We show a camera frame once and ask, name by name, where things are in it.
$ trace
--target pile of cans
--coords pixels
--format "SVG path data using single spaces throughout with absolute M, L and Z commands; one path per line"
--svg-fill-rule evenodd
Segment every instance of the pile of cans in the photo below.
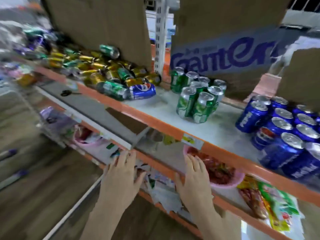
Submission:
M 320 113 L 305 105 L 289 109 L 282 97 L 256 95 L 235 126 L 252 133 L 252 145 L 261 150 L 258 160 L 264 167 L 281 169 L 285 176 L 303 183 L 320 173 L 319 123 Z
M 99 51 L 81 50 L 74 44 L 61 45 L 62 42 L 57 42 L 58 37 L 52 39 L 53 32 L 35 29 L 25 33 L 33 44 L 16 49 L 20 55 L 40 60 L 43 66 L 82 81 L 117 100 L 152 97 L 156 94 L 155 86 L 161 82 L 157 73 L 149 73 L 142 66 L 121 60 L 120 51 L 114 46 L 100 45 Z
M 182 67 L 175 67 L 171 73 L 171 91 L 180 93 L 177 114 L 182 118 L 193 118 L 197 124 L 207 121 L 217 110 L 227 85 L 225 81 L 199 76 L 197 72 L 185 73 Z

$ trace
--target right hand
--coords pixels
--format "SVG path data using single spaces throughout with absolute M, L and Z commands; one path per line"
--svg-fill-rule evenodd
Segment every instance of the right hand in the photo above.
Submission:
M 204 214 L 213 209 L 212 193 L 209 181 L 209 174 L 203 161 L 198 157 L 187 154 L 186 178 L 182 185 L 178 173 L 175 174 L 177 192 L 184 205 L 192 215 Z

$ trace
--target black scissors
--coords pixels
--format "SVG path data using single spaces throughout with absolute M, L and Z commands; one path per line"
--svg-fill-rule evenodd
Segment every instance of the black scissors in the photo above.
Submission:
M 73 92 L 73 91 L 71 91 L 71 90 L 63 90 L 60 95 L 61 95 L 62 97 L 66 97 L 66 96 L 69 96 L 70 94 L 81 94 L 81 93 Z

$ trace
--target pink basket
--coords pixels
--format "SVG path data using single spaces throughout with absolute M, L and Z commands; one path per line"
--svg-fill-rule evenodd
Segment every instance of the pink basket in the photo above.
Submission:
M 80 142 L 78 140 L 78 131 L 79 131 L 79 129 L 75 129 L 74 130 L 72 140 L 79 147 L 82 147 L 82 148 L 95 148 L 95 147 L 98 147 L 98 146 L 102 145 L 105 142 L 105 139 L 100 137 L 100 139 L 98 139 L 98 140 L 96 140 L 96 141 L 94 141 L 92 143 L 82 143 L 82 142 Z
M 183 155 L 187 154 L 189 148 L 191 148 L 191 146 L 188 146 L 188 145 L 183 146 Z M 237 185 L 242 182 L 244 177 L 245 177 L 245 174 L 240 172 L 238 169 L 236 169 L 234 172 L 234 177 L 231 179 L 231 181 L 228 184 L 215 184 L 210 182 L 210 185 L 212 188 L 231 189 L 231 188 L 237 187 Z

